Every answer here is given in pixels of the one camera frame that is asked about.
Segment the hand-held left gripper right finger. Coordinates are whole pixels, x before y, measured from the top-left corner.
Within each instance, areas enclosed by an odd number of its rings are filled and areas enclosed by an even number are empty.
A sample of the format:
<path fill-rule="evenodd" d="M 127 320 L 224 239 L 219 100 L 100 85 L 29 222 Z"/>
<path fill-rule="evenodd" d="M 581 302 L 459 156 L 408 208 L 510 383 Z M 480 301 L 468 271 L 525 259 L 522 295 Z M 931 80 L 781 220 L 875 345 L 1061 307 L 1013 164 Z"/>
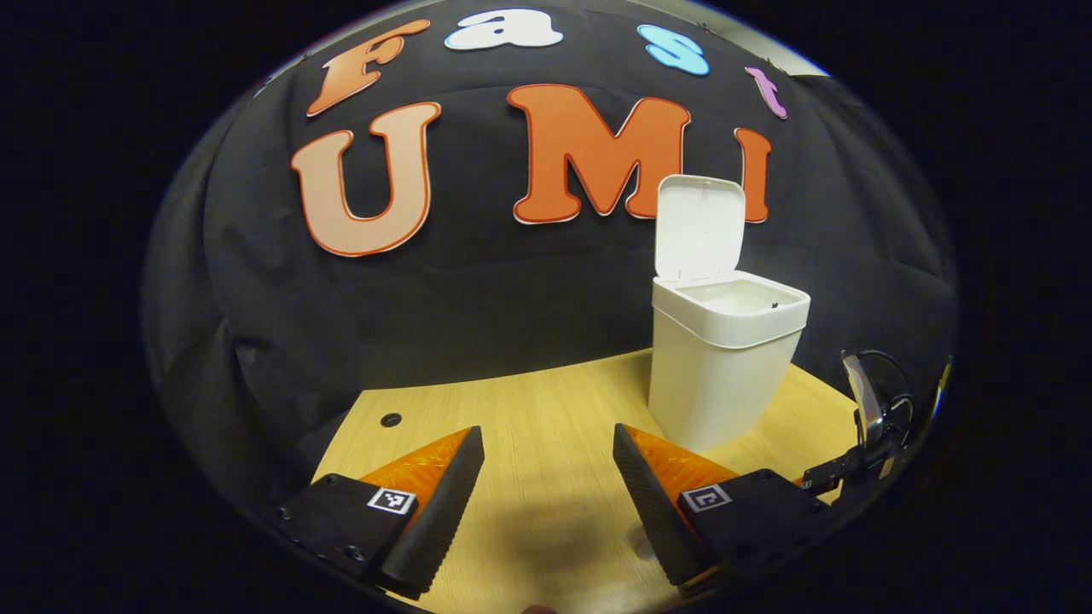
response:
<path fill-rule="evenodd" d="M 834 524 L 831 505 L 775 471 L 739 474 L 630 425 L 613 430 L 613 462 L 660 568 L 682 597 L 749 582 Z"/>

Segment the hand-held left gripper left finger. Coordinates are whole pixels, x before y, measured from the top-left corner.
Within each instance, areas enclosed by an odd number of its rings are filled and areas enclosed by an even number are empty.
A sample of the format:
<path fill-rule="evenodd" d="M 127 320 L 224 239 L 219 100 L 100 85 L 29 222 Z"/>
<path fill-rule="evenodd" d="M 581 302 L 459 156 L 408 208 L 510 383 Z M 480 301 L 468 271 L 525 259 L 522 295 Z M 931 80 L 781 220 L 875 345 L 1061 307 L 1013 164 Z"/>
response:
<path fill-rule="evenodd" d="M 273 528 L 312 559 L 417 600 L 456 536 L 484 459 L 479 426 L 453 432 L 360 479 L 316 479 L 273 506 Z"/>

